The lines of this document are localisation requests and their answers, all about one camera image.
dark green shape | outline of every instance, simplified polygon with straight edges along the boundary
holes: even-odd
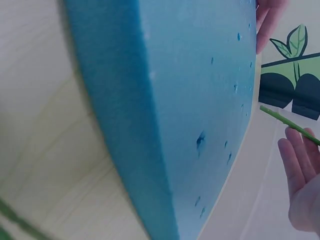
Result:
[[[301,133],[306,138],[310,139],[312,142],[314,142],[316,145],[320,146],[320,140],[316,139],[314,136],[312,136],[309,132],[304,130],[302,127],[295,124],[293,121],[290,121],[289,119],[285,118],[284,116],[280,115],[279,113],[272,111],[271,109],[260,106],[260,110],[263,112],[271,115],[272,117],[278,119],[279,121],[283,122],[285,125],[288,125],[290,128],[297,130],[299,133]]]
[[[53,238],[42,233],[28,221],[19,217],[17,213],[2,198],[0,198],[0,214],[2,214],[10,222],[17,224],[20,229],[36,240],[53,240]]]
[[[0,240],[15,240],[10,233],[8,233],[1,225],[0,225]]]

leaf decal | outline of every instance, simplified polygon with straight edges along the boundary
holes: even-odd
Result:
[[[291,58],[301,57],[308,44],[307,27],[300,24],[288,34],[286,42],[291,52]]]
[[[270,38],[270,41],[273,43],[275,48],[279,51],[279,53],[284,56],[286,59],[291,58],[291,52],[288,49],[287,45],[285,45],[282,41],[279,41],[277,39]]]

light wood surface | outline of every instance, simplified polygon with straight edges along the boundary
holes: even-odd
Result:
[[[60,1],[0,1],[0,196],[62,240],[147,240],[68,36]]]

blue foam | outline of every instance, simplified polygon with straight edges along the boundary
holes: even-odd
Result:
[[[195,240],[244,137],[255,1],[65,0],[115,166],[153,240]]]

green straw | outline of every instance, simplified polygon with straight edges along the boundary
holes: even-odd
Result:
[[[3,215],[7,220],[12,223],[17,224],[20,229],[29,234],[36,240],[52,240],[53,238],[49,237],[45,233],[38,230],[35,226],[30,224],[27,220],[18,216],[18,214],[0,197],[0,214]]]
[[[0,239],[1,240],[15,240],[10,233],[8,233],[2,225],[0,225]]]
[[[290,121],[289,119],[285,118],[284,116],[281,116],[279,113],[272,111],[271,109],[260,106],[260,110],[263,112],[271,115],[272,117],[278,119],[279,121],[283,122],[285,125],[288,125],[290,128],[297,130],[299,133],[301,133],[303,136],[305,136],[307,139],[310,139],[312,142],[314,142],[316,145],[320,146],[320,140],[316,139],[314,136],[312,136],[309,132],[304,130],[302,127],[298,126],[294,122]]]

